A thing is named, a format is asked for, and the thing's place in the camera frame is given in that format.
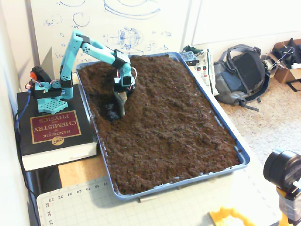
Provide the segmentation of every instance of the backpack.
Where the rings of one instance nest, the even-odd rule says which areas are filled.
[[[241,54],[231,57],[231,51]],[[239,44],[223,52],[219,61],[214,63],[216,89],[215,98],[225,104],[240,105],[255,111],[257,108],[247,106],[248,102],[257,100],[268,89],[270,72],[260,59],[261,50]]]

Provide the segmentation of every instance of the blue tray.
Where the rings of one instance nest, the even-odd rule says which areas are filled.
[[[191,76],[194,77],[194,75],[191,73],[191,71],[189,70],[187,64],[185,63],[185,61],[183,60],[183,58],[181,57],[181,55],[179,53],[176,53],[176,52],[159,53],[159,54],[153,54],[153,55],[146,55],[146,57],[156,57],[156,56],[162,56],[162,55],[166,55],[166,54],[168,54],[169,57],[171,57],[173,60],[181,62],[182,64],[184,64],[185,67],[187,68],[187,70],[190,72]],[[88,65],[95,64],[95,63],[96,62],[90,62],[90,63],[82,63],[82,64],[77,65],[76,73],[77,73],[78,78],[79,78],[79,75],[78,75],[78,70],[79,69],[81,69],[81,68],[83,68],[85,66],[88,66]],[[213,107],[213,109],[215,111],[215,115],[216,115],[215,118],[218,121],[218,123],[224,129],[229,130],[231,136],[236,140],[236,146],[233,147],[233,148],[237,152],[240,164],[236,165],[236,166],[233,166],[233,167],[226,168],[226,169],[224,169],[223,171],[220,171],[220,172],[208,173],[208,174],[202,174],[201,173],[200,176],[195,177],[195,178],[190,178],[190,179],[182,180],[182,181],[179,181],[179,182],[176,182],[176,183],[172,183],[172,184],[171,183],[167,183],[167,184],[159,185],[159,186],[154,187],[151,190],[148,190],[148,191],[145,191],[145,192],[141,192],[141,193],[137,193],[137,194],[127,194],[127,195],[124,195],[124,194],[116,193],[115,190],[114,190],[114,184],[112,183],[112,179],[111,179],[110,172],[109,172],[109,169],[108,169],[108,166],[107,166],[107,163],[106,163],[106,158],[105,158],[105,155],[107,155],[107,152],[105,151],[106,148],[104,146],[104,143],[102,142],[102,138],[98,137],[98,140],[99,140],[99,143],[100,143],[100,149],[101,149],[102,156],[103,156],[103,161],[105,163],[105,167],[107,169],[107,173],[109,175],[109,179],[110,179],[110,182],[111,182],[111,187],[112,187],[112,190],[113,190],[115,196],[118,199],[126,201],[126,200],[130,200],[130,199],[134,199],[134,198],[139,198],[139,197],[142,197],[142,196],[145,196],[145,195],[149,195],[149,194],[156,193],[156,192],[161,192],[163,190],[171,189],[171,188],[174,188],[174,187],[191,184],[191,183],[194,183],[196,181],[200,181],[200,180],[204,180],[204,179],[208,179],[208,178],[213,178],[213,177],[216,177],[216,176],[220,176],[220,175],[223,175],[223,174],[231,173],[233,171],[243,169],[243,168],[245,168],[249,164],[249,162],[250,162],[250,156],[249,156],[249,154],[246,152],[246,150],[244,149],[244,147],[238,141],[238,139],[236,138],[236,136],[234,135],[234,133],[229,129],[229,126],[227,125],[227,123],[225,122],[225,120],[222,118],[221,114],[218,112],[218,110],[216,109],[216,107],[214,106],[214,104],[212,103],[212,101],[209,99],[208,95],[203,90],[203,88],[201,87],[201,85],[198,83],[197,80],[196,80],[196,83],[198,84],[200,90],[206,96],[206,98],[210,102],[211,106]],[[82,89],[80,89],[81,90],[82,98],[86,102],[85,103],[86,104],[86,110],[88,110],[88,112],[90,113],[90,116],[92,118],[92,114],[91,114],[90,108],[88,107],[87,97],[86,97],[86,94],[85,94],[85,92],[83,90],[82,84],[81,84],[80,87],[82,88]]]

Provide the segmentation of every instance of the teal robotic arm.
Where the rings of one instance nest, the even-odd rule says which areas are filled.
[[[80,31],[73,31],[72,33],[61,63],[60,80],[32,84],[33,95],[38,101],[39,112],[54,114],[68,106],[68,103],[61,99],[73,98],[72,68],[80,48],[84,53],[119,69],[120,76],[114,78],[113,91],[120,105],[120,114],[124,116],[124,104],[127,96],[135,89],[135,79],[131,74],[129,57],[82,35]]]

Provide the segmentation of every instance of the cardboard box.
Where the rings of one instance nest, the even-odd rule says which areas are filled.
[[[283,44],[287,45],[289,41],[284,41],[284,42],[278,42],[274,45],[275,48],[282,48]],[[301,45],[301,39],[295,39],[294,40],[296,45]],[[269,54],[269,56],[274,60],[277,61],[278,59],[272,55]],[[278,68],[274,78],[277,79],[278,82],[280,83],[286,83],[288,81],[295,81],[297,79],[301,79],[301,68],[298,69],[287,69],[287,67],[283,64],[280,63],[284,69]]]

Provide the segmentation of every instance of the dark brown soil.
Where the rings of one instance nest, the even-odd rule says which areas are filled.
[[[126,102],[124,118],[113,122],[107,108],[115,102],[116,69],[97,63],[79,71],[121,194],[239,164],[235,140],[218,125],[184,65],[167,56],[133,56],[131,65],[138,71],[136,90]]]

